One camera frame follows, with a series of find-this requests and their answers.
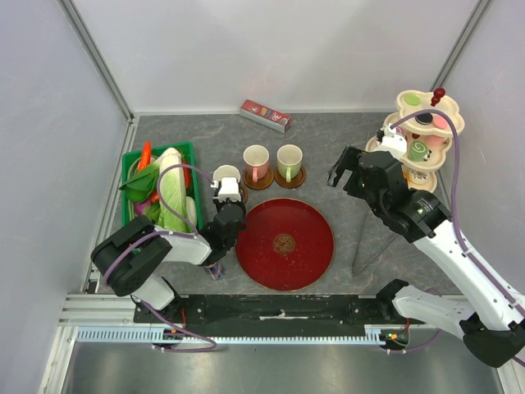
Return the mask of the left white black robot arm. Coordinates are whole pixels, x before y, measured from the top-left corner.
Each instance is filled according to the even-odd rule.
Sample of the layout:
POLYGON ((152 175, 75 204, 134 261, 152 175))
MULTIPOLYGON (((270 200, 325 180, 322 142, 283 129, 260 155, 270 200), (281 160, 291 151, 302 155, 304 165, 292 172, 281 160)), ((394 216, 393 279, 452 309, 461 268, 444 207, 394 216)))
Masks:
POLYGON ((155 271, 164 262, 190 263, 213 268, 236 244, 244 230, 242 201, 216 203, 217 213, 196 234, 155 227, 139 216, 95 246, 91 261, 116 296, 134 296, 169 323, 180 315, 176 291, 155 271))

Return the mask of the pink swirl cake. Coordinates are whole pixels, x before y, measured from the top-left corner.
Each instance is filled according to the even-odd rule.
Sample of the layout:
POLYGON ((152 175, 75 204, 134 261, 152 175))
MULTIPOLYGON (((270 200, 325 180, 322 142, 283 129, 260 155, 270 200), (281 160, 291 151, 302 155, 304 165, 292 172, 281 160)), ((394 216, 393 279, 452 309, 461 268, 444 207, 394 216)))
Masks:
POLYGON ((439 135, 428 135, 426 138, 426 144, 429 147, 438 147, 445 144, 447 139, 439 135))

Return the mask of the green swirl cake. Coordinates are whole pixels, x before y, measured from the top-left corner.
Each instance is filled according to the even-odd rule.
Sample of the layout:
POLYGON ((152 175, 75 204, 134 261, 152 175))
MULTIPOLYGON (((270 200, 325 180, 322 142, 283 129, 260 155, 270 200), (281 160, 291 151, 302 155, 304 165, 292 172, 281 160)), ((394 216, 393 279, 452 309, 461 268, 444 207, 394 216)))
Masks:
POLYGON ((414 140, 409 146, 407 153, 408 159, 416 163, 426 162, 430 158, 430 155, 431 150, 424 142, 420 140, 414 140))

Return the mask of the black sandwich cookie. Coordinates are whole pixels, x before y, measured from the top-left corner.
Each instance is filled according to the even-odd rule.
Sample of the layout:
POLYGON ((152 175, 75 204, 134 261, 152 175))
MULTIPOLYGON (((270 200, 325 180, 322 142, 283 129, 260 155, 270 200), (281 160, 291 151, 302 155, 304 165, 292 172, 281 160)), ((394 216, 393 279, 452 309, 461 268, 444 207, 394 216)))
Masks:
POLYGON ((431 113, 422 113, 415 117, 417 123, 427 126, 433 121, 433 115, 431 113))

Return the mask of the green macaron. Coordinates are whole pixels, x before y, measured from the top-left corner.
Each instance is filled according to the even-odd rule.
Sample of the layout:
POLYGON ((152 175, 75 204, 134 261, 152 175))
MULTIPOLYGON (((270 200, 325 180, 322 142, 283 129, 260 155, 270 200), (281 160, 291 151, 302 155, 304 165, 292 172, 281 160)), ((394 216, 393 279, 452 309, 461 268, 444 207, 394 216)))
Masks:
POLYGON ((418 106, 421 103, 421 99, 417 94, 407 93, 403 98, 404 102, 410 106, 418 106))

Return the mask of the green mug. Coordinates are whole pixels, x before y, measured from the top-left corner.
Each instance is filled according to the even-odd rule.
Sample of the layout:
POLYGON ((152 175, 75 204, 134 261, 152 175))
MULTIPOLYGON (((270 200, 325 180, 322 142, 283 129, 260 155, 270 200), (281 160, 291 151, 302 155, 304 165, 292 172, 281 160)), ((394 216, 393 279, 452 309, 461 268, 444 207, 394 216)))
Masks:
POLYGON ((290 183, 295 178, 302 166, 303 152, 301 148, 293 144, 286 144, 281 146, 276 154, 277 157, 277 171, 290 183))

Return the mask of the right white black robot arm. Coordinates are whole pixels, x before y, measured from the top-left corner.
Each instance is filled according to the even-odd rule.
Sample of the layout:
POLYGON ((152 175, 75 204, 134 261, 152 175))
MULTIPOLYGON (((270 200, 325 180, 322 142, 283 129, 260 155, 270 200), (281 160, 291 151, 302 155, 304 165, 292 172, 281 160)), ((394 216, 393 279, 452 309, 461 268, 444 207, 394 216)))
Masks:
POLYGON ((433 193, 409 188, 400 162, 388 152, 348 145, 329 171, 328 185, 337 186, 346 171, 351 175, 344 191, 365 200, 386 227, 429 257, 466 298, 449 300, 395 279, 377 293, 377 317, 385 323, 402 317, 431 324, 462 340, 493 368, 512 360, 524 347, 524 297, 468 247, 455 216, 433 193))

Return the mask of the pink mug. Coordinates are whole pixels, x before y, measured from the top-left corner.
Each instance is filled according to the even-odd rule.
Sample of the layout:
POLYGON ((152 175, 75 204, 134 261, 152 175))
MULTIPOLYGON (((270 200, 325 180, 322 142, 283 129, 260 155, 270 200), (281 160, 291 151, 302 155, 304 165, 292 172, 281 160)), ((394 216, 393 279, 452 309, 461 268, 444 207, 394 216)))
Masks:
POLYGON ((269 159, 268 150, 259 144, 250 145, 244 150, 243 160, 252 182, 261 181, 266 176, 269 159))

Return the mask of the metal tongs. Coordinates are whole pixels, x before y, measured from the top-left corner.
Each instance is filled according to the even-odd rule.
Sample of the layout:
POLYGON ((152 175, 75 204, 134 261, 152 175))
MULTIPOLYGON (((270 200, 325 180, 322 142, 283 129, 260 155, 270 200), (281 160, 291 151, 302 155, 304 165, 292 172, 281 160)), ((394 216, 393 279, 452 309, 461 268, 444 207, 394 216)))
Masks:
POLYGON ((350 264, 351 277, 359 277, 379 262, 398 236, 383 227, 371 213, 363 215, 358 239, 350 264))

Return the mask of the pink macaron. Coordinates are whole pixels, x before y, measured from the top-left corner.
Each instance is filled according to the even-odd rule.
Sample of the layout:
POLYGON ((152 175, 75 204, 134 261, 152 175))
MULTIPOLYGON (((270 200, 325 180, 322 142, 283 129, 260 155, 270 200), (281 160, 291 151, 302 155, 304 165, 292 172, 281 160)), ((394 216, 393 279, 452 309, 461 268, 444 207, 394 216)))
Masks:
POLYGON ((444 119, 441 115, 434 114, 432 118, 432 123, 436 128, 440 130, 445 130, 448 127, 447 120, 444 119))

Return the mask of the dark red round tray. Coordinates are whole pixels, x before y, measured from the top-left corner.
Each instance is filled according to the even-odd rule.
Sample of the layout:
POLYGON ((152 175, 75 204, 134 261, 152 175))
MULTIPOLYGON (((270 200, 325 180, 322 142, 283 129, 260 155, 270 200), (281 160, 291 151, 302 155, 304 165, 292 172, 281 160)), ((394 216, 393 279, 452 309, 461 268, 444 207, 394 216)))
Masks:
POLYGON ((270 199, 248 211, 235 256, 256 283, 297 291, 319 280, 335 253, 333 231, 313 206, 297 199, 270 199))

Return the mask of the black mug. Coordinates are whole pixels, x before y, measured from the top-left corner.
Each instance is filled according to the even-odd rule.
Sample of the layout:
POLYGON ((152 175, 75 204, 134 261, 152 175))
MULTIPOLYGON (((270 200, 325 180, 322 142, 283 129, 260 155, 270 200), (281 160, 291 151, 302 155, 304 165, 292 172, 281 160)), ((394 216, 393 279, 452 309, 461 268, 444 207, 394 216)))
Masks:
POLYGON ((213 173, 213 179, 215 181, 221 181, 223 178, 226 177, 233 177, 236 179, 237 182, 240 182, 240 171, 232 165, 221 165, 213 173))

